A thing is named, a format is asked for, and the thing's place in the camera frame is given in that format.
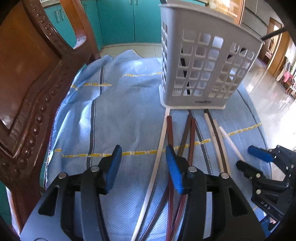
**tiled floor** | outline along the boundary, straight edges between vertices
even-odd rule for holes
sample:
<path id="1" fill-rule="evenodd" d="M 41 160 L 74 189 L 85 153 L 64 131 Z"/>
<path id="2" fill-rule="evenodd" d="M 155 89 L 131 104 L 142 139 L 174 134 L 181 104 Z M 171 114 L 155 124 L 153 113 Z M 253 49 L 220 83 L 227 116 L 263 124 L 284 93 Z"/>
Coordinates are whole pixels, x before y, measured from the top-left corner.
<path id="1" fill-rule="evenodd" d="M 120 45 L 114 47 L 105 47 L 101 50 L 101 56 L 111 55 L 116 57 L 117 55 L 129 50 L 135 50 L 143 58 L 161 58 L 161 45 Z"/>
<path id="2" fill-rule="evenodd" d="M 161 57 L 160 45 L 126 45 L 104 48 L 101 55 L 118 54 L 134 49 L 140 56 L 151 58 L 153 49 L 156 57 Z M 259 60 L 244 78 L 242 84 L 247 89 L 258 115 L 263 123 L 269 148 L 277 145 L 288 149 L 296 147 L 296 103 L 295 100 L 285 93 L 284 87 L 276 82 L 264 68 Z M 273 179 L 282 180 L 284 174 L 275 165 L 273 166 Z"/>

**yellow stitching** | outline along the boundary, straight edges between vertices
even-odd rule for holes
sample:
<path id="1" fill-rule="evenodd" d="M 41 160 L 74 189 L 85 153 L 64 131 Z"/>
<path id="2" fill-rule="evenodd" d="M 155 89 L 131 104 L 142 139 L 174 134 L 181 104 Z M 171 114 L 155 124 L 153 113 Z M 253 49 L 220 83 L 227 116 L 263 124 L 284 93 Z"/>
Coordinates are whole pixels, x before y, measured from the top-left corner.
<path id="1" fill-rule="evenodd" d="M 152 74 L 124 74 L 122 77 L 124 76 L 128 76 L 128 77 L 141 77 L 141 76 L 153 76 L 153 75 L 157 75 L 157 74 L 161 74 L 161 72 L 156 72 L 156 73 L 152 73 Z"/>
<path id="2" fill-rule="evenodd" d="M 232 135 L 235 135 L 237 133 L 241 133 L 241 132 L 245 132 L 245 131 L 248 131 L 248 130 L 252 130 L 252 129 L 257 128 L 257 127 L 259 127 L 261 125 L 262 125 L 262 123 L 259 123 L 259 124 L 250 126 L 248 128 L 243 128 L 243 129 L 240 129 L 240 130 L 237 130 L 237 131 L 230 132 L 230 133 L 228 133 L 228 135 L 229 136 L 232 136 Z M 201 142 L 199 142 L 199 141 L 194 142 L 194 145 L 197 146 L 197 145 L 209 143 L 211 141 L 212 141 L 212 139 L 205 139 L 205 140 L 203 140 Z M 180 146 L 175 146 L 174 147 L 174 150 L 178 150 L 179 148 L 180 148 Z M 62 149 L 57 148 L 54 151 L 55 152 L 62 152 Z M 146 154 L 156 154 L 156 153 L 157 153 L 157 150 L 126 151 L 126 152 L 123 152 L 122 153 L 122 156 L 146 155 Z M 94 154 L 64 155 L 63 153 L 61 153 L 61 156 L 62 157 L 66 157 L 66 158 L 73 158 L 73 157 L 106 157 L 106 156 L 111 156 L 111 154 L 109 154 L 109 153 L 94 153 Z"/>
<path id="3" fill-rule="evenodd" d="M 98 83 L 85 83 L 83 86 L 112 86 L 112 84 L 98 84 Z M 75 85 L 71 85 L 71 88 L 74 88 L 76 91 L 79 90 Z"/>

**white wall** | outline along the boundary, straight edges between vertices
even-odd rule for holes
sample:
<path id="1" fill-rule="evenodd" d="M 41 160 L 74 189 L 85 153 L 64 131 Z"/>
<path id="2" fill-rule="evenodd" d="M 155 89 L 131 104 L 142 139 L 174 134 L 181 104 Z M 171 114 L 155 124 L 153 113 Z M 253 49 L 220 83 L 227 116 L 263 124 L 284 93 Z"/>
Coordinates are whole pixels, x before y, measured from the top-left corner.
<path id="1" fill-rule="evenodd" d="M 293 43 L 293 40 L 291 38 L 290 38 L 290 43 L 285 56 L 288 58 L 289 62 L 292 64 L 296 56 L 296 46 Z"/>
<path id="2" fill-rule="evenodd" d="M 270 17 L 282 24 L 275 11 L 264 0 L 246 0 L 246 7 L 250 10 L 245 9 L 242 27 L 257 32 L 261 37 L 267 32 Z"/>

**blue cloth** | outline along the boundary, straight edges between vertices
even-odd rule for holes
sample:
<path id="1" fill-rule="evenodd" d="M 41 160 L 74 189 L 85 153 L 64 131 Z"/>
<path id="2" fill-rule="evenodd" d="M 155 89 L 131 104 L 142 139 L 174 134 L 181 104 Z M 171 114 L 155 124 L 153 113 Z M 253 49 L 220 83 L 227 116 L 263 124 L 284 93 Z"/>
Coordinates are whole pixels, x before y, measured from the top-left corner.
<path id="1" fill-rule="evenodd" d="M 104 56 L 77 74 L 72 88 L 57 112 L 51 138 L 47 186 L 60 172 L 79 174 L 97 165 L 105 154 L 111 154 L 117 144 L 123 149 L 123 157 L 115 184 L 110 193 L 101 195 L 101 205 L 108 235 L 111 241 L 130 241 L 151 177 L 165 109 L 160 104 L 158 86 L 161 81 L 161 63 L 157 58 L 144 59 L 134 51 L 126 51 L 115 59 Z M 214 119 L 226 132 L 244 129 L 231 136 L 244 159 L 261 169 L 271 178 L 270 165 L 247 153 L 250 145 L 267 148 L 260 119 L 250 97 L 242 85 L 229 98 L 225 110 L 210 110 Z M 219 175 L 216 155 L 205 123 L 203 110 L 192 111 L 199 135 L 195 141 L 193 165 L 204 173 Z M 174 145 L 181 143 L 188 111 L 171 110 Z M 251 202 L 251 182 L 238 171 L 238 160 L 226 145 L 232 178 Z M 184 150 L 188 158 L 188 148 Z M 156 177 L 152 199 L 148 206 L 143 230 L 146 229 L 162 197 L 168 181 L 165 152 Z M 168 207 L 166 206 L 148 240 L 165 240 Z M 259 220 L 264 215 L 257 208 Z M 81 233 L 80 198 L 75 199 L 75 231 Z M 205 237 L 211 229 L 211 198 L 207 199 Z"/>

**cabinet door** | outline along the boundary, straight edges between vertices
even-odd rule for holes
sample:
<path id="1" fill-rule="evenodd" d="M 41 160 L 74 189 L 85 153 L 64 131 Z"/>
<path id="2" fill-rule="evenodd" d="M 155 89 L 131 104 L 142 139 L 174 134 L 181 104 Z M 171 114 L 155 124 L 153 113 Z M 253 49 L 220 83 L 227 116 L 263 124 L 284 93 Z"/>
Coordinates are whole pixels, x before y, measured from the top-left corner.
<path id="1" fill-rule="evenodd" d="M 102 38 L 101 25 L 96 0 L 81 1 L 81 4 L 86 12 L 86 15 L 94 31 L 94 36 L 96 38 L 96 44 L 98 45 L 98 49 L 101 50 L 104 46 L 104 43 Z"/>
<path id="2" fill-rule="evenodd" d="M 136 43 L 161 42 L 159 0 L 134 0 Z"/>
<path id="3" fill-rule="evenodd" d="M 104 45 L 133 43 L 133 0 L 97 0 Z"/>
<path id="4" fill-rule="evenodd" d="M 58 13 L 57 6 L 45 8 L 44 11 L 46 12 L 46 15 L 48 16 L 50 22 L 52 23 L 52 25 L 54 26 L 56 31 L 62 37 L 64 37 L 64 32 L 63 32 L 63 28 L 62 28 L 62 24 L 61 24 L 61 18 Z"/>
<path id="5" fill-rule="evenodd" d="M 77 40 L 72 25 L 70 24 L 70 21 L 61 5 L 57 5 L 57 11 L 63 28 L 63 38 L 71 47 L 74 47 Z"/>

